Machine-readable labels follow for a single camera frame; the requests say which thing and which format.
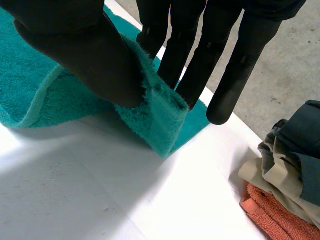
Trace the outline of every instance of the terry cloth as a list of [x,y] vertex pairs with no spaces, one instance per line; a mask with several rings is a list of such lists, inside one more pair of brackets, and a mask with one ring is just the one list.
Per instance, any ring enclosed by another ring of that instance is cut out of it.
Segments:
[[158,77],[160,60],[153,63],[134,41],[140,31],[104,10],[140,60],[144,103],[129,109],[96,97],[62,66],[27,45],[13,18],[0,8],[0,123],[8,128],[50,127],[115,108],[135,133],[166,157],[209,124],[207,108],[199,101],[188,114],[184,100]]
[[285,209],[271,194],[245,183],[240,205],[274,240],[318,240],[320,230]]

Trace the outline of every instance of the folded cloth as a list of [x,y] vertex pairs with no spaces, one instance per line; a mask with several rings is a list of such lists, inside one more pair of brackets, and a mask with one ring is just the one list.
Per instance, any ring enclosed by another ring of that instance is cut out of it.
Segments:
[[286,196],[280,189],[276,188],[271,183],[267,182],[263,177],[262,159],[252,159],[246,162],[239,171],[239,177],[249,182],[250,184],[262,189],[263,191],[274,195],[274,197],[285,207],[289,212],[305,220],[308,223],[314,224],[320,229],[320,207],[301,198],[291,199]]
[[188,114],[184,100],[165,85],[154,63],[131,40],[139,30],[104,10],[140,62],[143,104],[129,109],[96,97],[67,70],[28,46],[16,33],[13,18],[0,8],[0,123],[8,128],[49,127],[115,108],[135,133],[166,157],[209,124],[207,108],[199,101]]
[[247,215],[274,240],[318,240],[320,230],[286,210],[277,199],[245,183],[240,205]]

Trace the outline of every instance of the clothing pile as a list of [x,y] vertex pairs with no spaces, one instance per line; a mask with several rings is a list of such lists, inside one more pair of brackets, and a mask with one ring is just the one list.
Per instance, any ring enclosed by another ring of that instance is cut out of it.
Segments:
[[241,206],[272,239],[320,239],[320,101],[279,121],[245,163]]

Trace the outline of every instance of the gray floor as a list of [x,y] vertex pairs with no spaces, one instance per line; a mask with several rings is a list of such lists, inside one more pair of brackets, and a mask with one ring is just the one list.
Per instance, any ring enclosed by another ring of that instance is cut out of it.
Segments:
[[[140,22],[136,0],[116,1]],[[213,92],[237,41],[240,21],[207,85]],[[264,139],[277,121],[290,118],[307,100],[320,100],[319,26],[320,1],[307,0],[295,18],[282,24],[260,57],[234,111],[259,137]],[[202,19],[187,65],[199,43],[201,28]]]

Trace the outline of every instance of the white surface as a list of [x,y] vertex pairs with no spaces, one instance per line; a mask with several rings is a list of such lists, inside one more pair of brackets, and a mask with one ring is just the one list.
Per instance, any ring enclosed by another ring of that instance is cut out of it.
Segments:
[[237,177],[260,142],[235,115],[168,159],[114,112],[50,128],[0,125],[0,239],[264,239],[239,206]]

